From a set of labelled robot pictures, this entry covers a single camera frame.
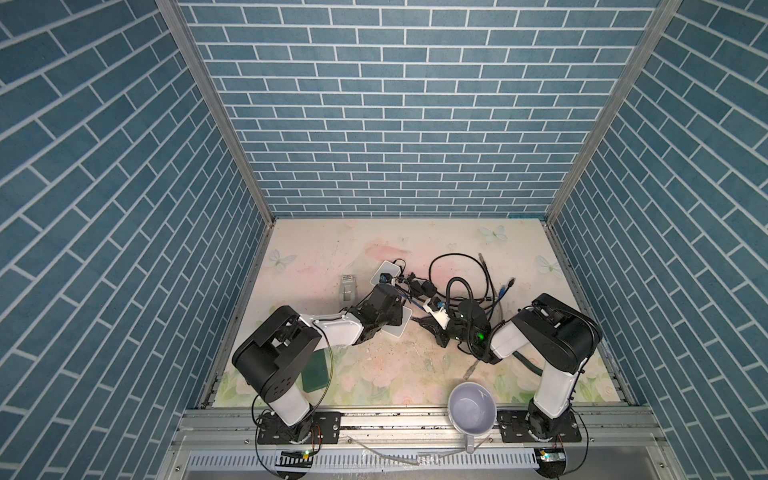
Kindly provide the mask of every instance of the floral table mat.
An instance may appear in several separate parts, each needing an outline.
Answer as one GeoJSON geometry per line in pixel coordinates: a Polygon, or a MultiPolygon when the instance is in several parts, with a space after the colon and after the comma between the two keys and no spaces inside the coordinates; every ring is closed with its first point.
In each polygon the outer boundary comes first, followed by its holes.
{"type": "MultiPolygon", "coordinates": [[[[401,258],[406,262],[406,273],[426,277],[430,262],[449,252],[474,257],[481,253],[497,290],[510,278],[516,279],[501,301],[505,319],[540,293],[576,306],[537,220],[278,220],[234,346],[282,305],[290,305],[299,313],[337,312],[343,274],[356,275],[358,299],[362,299],[372,289],[369,280],[382,261],[401,258]]],[[[452,276],[466,278],[476,296],[485,290],[482,271],[469,259],[451,256],[435,262],[432,280],[440,291],[445,292],[452,276]]],[[[453,289],[455,295],[464,292],[457,283],[453,289]]],[[[411,307],[415,315],[424,315],[411,307]]],[[[456,348],[456,343],[451,341],[443,349],[432,334],[410,322],[400,338],[379,332],[358,346],[334,348],[333,379],[323,404],[445,405],[453,387],[475,363],[456,348]]],[[[521,352],[534,364],[544,364],[532,346],[521,352]]],[[[499,403],[527,402],[539,383],[539,377],[514,358],[496,365],[480,362],[469,379],[485,386],[499,403]]],[[[321,393],[319,390],[307,397],[316,402],[321,393]]],[[[253,389],[229,364],[214,407],[248,407],[254,396],[253,389]]],[[[587,363],[574,400],[619,400],[599,353],[587,363]]]]}

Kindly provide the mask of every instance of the brick wall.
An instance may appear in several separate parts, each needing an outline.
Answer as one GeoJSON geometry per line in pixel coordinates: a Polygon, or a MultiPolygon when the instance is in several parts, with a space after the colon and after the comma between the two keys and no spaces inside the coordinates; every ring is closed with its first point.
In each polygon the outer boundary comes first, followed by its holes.
{"type": "Polygon", "coordinates": [[[0,2],[0,478],[144,478],[263,222],[153,0],[0,2]]]}
{"type": "Polygon", "coordinates": [[[183,0],[278,216],[543,217],[657,0],[183,0]]]}
{"type": "Polygon", "coordinates": [[[685,0],[554,225],[691,478],[766,477],[767,22],[685,0]]]}

